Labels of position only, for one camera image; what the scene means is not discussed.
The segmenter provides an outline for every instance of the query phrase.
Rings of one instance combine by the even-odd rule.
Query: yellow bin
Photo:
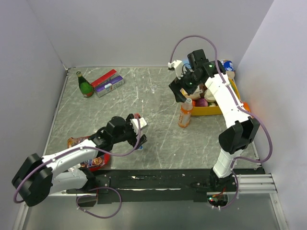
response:
[[[235,89],[236,96],[240,100],[240,94],[236,87],[236,84],[231,79],[229,79],[229,81],[230,81],[230,84],[232,85],[232,88]],[[206,116],[206,115],[219,115],[219,114],[222,114],[222,111],[219,106],[194,107],[191,113],[192,116]]]

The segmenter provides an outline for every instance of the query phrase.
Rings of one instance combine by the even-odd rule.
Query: plastic bottle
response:
[[[189,125],[192,109],[192,99],[187,98],[186,102],[182,103],[180,108],[180,116],[178,121],[178,125],[180,127],[185,128]]]

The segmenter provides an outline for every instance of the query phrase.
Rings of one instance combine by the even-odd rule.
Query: marble table surface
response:
[[[169,89],[175,72],[167,68],[114,68],[125,84],[98,98],[85,98],[78,88],[77,71],[93,82],[112,68],[72,68],[46,154],[67,147],[70,137],[93,134],[113,116],[127,117],[140,113],[148,127],[143,131],[148,141],[142,150],[126,157],[112,157],[110,169],[188,169],[211,168],[220,153],[219,134],[226,129],[222,115],[193,116],[187,128],[177,124],[180,104]],[[132,148],[127,142],[116,144],[114,153],[126,153]],[[242,156],[255,158],[251,145]],[[237,168],[256,168],[255,163],[238,160]]]

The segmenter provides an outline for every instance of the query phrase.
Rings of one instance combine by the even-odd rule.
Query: box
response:
[[[104,84],[112,79],[114,79],[115,77],[118,77],[119,74],[116,72],[115,69],[109,71],[108,73],[106,73],[105,75],[101,76],[100,78],[98,78],[97,80],[92,82],[92,86],[95,88],[98,85]]]
[[[240,94],[233,80],[229,79],[231,86],[233,87],[238,99],[240,100]],[[205,115],[219,115],[222,111],[219,106],[213,107],[194,107],[192,110],[192,116],[205,116]]]
[[[124,79],[121,76],[117,76],[113,78],[112,80],[109,80],[108,82],[104,84],[100,84],[97,87],[94,88],[96,94],[98,97],[101,97],[108,92],[113,91],[114,89],[117,89],[119,86],[124,84]]]

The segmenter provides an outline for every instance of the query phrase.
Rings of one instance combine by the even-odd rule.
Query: green glass bottle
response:
[[[91,97],[94,93],[94,89],[91,84],[82,76],[81,72],[76,72],[78,76],[79,89],[84,97]]]

